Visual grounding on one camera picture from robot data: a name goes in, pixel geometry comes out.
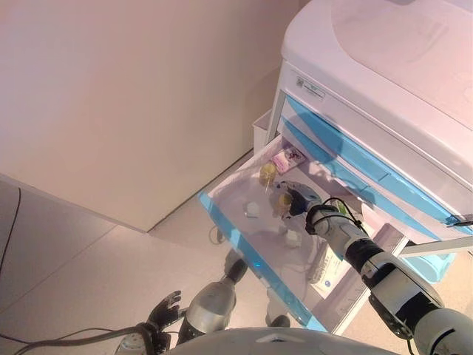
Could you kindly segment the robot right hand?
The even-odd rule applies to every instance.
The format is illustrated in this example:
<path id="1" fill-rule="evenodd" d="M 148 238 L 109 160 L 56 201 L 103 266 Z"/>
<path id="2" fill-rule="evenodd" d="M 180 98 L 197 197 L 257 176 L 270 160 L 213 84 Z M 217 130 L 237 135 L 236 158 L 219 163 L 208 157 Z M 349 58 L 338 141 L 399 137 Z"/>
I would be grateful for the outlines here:
<path id="1" fill-rule="evenodd" d="M 289 180 L 283 180 L 277 183 L 276 188 L 287 195 L 290 195 L 290 208 L 286 213 L 287 216 L 295 217 L 321 205 L 320 196 L 309 186 Z"/>

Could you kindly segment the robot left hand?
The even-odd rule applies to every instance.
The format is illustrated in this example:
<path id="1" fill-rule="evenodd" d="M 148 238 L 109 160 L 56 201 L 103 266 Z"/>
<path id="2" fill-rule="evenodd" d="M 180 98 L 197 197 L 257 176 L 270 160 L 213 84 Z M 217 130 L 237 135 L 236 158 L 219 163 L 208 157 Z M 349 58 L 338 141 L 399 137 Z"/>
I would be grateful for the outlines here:
<path id="1" fill-rule="evenodd" d="M 181 291 L 173 291 L 164 297 L 151 311 L 147 323 L 158 331 L 164 331 L 186 314 L 187 308 L 180 307 Z"/>

